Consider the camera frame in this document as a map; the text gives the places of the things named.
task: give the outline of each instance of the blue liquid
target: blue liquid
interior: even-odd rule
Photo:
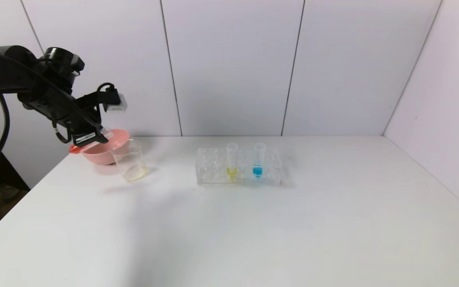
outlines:
[[[261,175],[263,174],[263,168],[261,167],[261,165],[255,165],[255,167],[253,167],[253,174],[255,175],[255,177],[261,177]]]

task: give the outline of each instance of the blue liquid test tube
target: blue liquid test tube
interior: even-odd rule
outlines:
[[[262,142],[255,143],[255,165],[253,167],[253,175],[259,178],[263,174],[263,165],[265,164],[265,153],[267,146]]]

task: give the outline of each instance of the panel seam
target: panel seam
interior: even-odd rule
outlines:
[[[284,107],[284,117],[282,118],[281,136],[282,136],[282,133],[284,132],[284,122],[286,122],[286,111],[288,110],[288,100],[290,100],[290,90],[292,88],[293,70],[295,69],[295,58],[297,57],[298,40],[300,38],[300,28],[302,27],[302,18],[304,17],[304,7],[305,6],[306,6],[306,0],[304,0],[304,2],[302,3],[302,12],[300,13],[300,23],[298,25],[297,44],[295,45],[295,54],[293,55],[292,73],[290,75],[290,85],[288,86],[288,95],[286,96],[286,107]]]
[[[421,46],[421,50],[419,51],[419,55],[417,55],[417,59],[416,59],[416,61],[414,63],[414,67],[412,68],[412,71],[410,71],[410,75],[408,75],[408,79],[406,80],[406,84],[403,87],[403,90],[401,91],[401,95],[399,96],[399,99],[396,102],[396,106],[394,107],[392,113],[390,114],[390,118],[389,118],[389,120],[388,120],[388,122],[386,124],[386,127],[384,129],[384,132],[382,132],[381,136],[384,136],[386,134],[386,130],[387,130],[388,126],[390,125],[390,122],[391,122],[391,120],[392,120],[392,118],[394,116],[394,113],[396,112],[396,109],[399,106],[401,98],[403,98],[403,95],[405,94],[406,87],[408,86],[408,83],[410,82],[410,78],[414,74],[414,70],[416,69],[417,63],[419,62],[419,59],[421,58],[421,54],[422,54],[422,52],[424,50],[424,46],[426,45],[426,42],[428,41],[428,37],[430,36],[430,33],[432,32],[433,24],[435,24],[435,20],[437,19],[437,16],[439,15],[439,11],[440,11],[440,7],[442,6],[442,2],[443,2],[443,0],[440,0],[439,7],[437,7],[437,11],[435,12],[435,16],[433,17],[432,24],[430,25],[430,28],[428,29],[428,33],[426,33],[426,38],[424,38],[423,44]]]
[[[42,48],[42,44],[40,43],[40,40],[38,40],[37,32],[35,31],[35,28],[33,27],[33,24],[31,23],[31,19],[29,18],[29,15],[26,10],[26,6],[24,6],[24,2],[20,0],[20,5],[22,5],[22,9],[24,9],[24,13],[26,14],[27,21],[29,25],[31,26],[31,30],[33,31],[33,35],[35,35],[35,39],[37,40],[38,46],[40,47],[40,50],[42,51],[42,54],[44,53],[44,50]]]
[[[166,31],[166,17],[164,16],[164,8],[161,3],[161,13],[162,13],[162,24],[164,25],[164,36],[166,37],[166,47],[167,47],[167,56],[169,58],[169,69],[171,70],[171,80],[173,80],[173,93],[175,94],[175,103],[177,104],[177,115],[178,115],[178,125],[180,126],[180,136],[184,136],[182,132],[182,121],[180,120],[180,109],[178,107],[178,97],[177,97],[177,87],[175,85],[175,75],[173,74],[173,64],[171,63],[171,52],[169,51],[169,41],[167,38],[167,31]]]
[[[382,137],[390,141],[395,147],[397,147],[400,151],[405,153],[406,156],[408,156],[411,160],[413,160],[413,162],[415,162],[419,167],[421,167],[421,169],[424,169],[426,173],[428,173],[432,178],[434,178],[435,181],[437,181],[442,187],[444,187],[444,189],[446,189],[450,194],[452,194],[452,196],[454,196],[454,198],[456,198],[459,201],[459,196],[457,196],[454,191],[449,189],[449,187],[447,187],[443,182],[441,182],[434,174],[431,173],[431,171],[429,171],[426,167],[424,167],[424,165],[421,165],[421,163],[419,163],[415,158],[413,158],[413,156],[411,156],[406,150],[402,149],[399,145],[393,142],[393,140],[391,140],[390,138],[386,138],[384,136]]]

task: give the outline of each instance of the yellow liquid test tube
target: yellow liquid test tube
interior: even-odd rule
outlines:
[[[237,175],[237,154],[238,145],[230,142],[226,145],[226,172],[230,178],[235,178]]]

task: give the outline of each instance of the test tube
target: test tube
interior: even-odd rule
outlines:
[[[226,172],[230,178],[237,175],[237,154],[238,145],[234,142],[228,143],[226,145]]]
[[[262,142],[255,143],[255,165],[253,167],[253,174],[255,177],[261,177],[263,174],[263,165],[265,163],[265,152],[267,146]]]

